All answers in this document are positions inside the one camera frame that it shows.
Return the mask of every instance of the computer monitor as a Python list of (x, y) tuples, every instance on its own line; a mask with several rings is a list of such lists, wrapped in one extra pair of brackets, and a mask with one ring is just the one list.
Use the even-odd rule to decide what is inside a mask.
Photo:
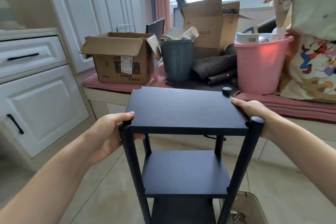
[(165, 18), (152, 22), (151, 24), (146, 25), (146, 34), (155, 34), (157, 40), (160, 42), (164, 26)]

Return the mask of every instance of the white paper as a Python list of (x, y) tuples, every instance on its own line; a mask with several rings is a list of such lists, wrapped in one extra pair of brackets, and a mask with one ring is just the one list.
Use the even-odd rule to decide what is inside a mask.
[(121, 72), (132, 74), (133, 57), (121, 56)]

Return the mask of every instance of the open cardboard box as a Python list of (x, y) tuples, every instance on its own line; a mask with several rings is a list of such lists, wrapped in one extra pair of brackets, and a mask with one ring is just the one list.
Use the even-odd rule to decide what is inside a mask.
[[(235, 14), (223, 14), (223, 8), (235, 9)], [(203, 0), (183, 5), (184, 30), (195, 27), (194, 59), (223, 55), (235, 41), (238, 19), (250, 19), (239, 14), (240, 3), (222, 4), (222, 0)]]
[(144, 85), (161, 58), (154, 34), (114, 33), (88, 36), (80, 52), (93, 56), (100, 82)]

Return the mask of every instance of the tile floor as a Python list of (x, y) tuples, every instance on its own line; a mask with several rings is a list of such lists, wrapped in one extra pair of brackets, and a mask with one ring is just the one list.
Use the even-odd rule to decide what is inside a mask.
[[(144, 148), (139, 140), (135, 144), (142, 167)], [(198, 150), (154, 138), (151, 146), (152, 150)], [(232, 175), (237, 158), (223, 155), (223, 159)], [(0, 208), (31, 176), (0, 165)], [(15, 177), (11, 185), (7, 185), (9, 177)], [(257, 196), (269, 224), (327, 224), (336, 220), (336, 208), (299, 172), (251, 162), (240, 190)], [(218, 200), (214, 200), (214, 209), (217, 218)], [(88, 171), (61, 223), (144, 223), (123, 148)]]

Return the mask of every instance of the black drawer handle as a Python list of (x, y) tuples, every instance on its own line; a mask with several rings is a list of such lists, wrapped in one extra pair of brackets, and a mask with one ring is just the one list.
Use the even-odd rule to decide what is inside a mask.
[(19, 133), (20, 133), (21, 135), (23, 135), (24, 132), (23, 132), (22, 128), (20, 128), (20, 126), (19, 126), (19, 124), (16, 122), (16, 120), (14, 119), (13, 115), (11, 115), (11, 114), (7, 114), (6, 116), (7, 116), (8, 118), (10, 118), (10, 119), (12, 120), (12, 122), (14, 122), (15, 126), (16, 126), (16, 127), (18, 128), (18, 130), (19, 130)]
[(11, 60), (23, 59), (23, 58), (32, 57), (32, 56), (39, 56), (39, 55), (40, 55), (39, 53), (33, 53), (33, 54), (28, 54), (28, 55), (23, 55), (23, 56), (8, 58), (7, 60), (11, 61)]

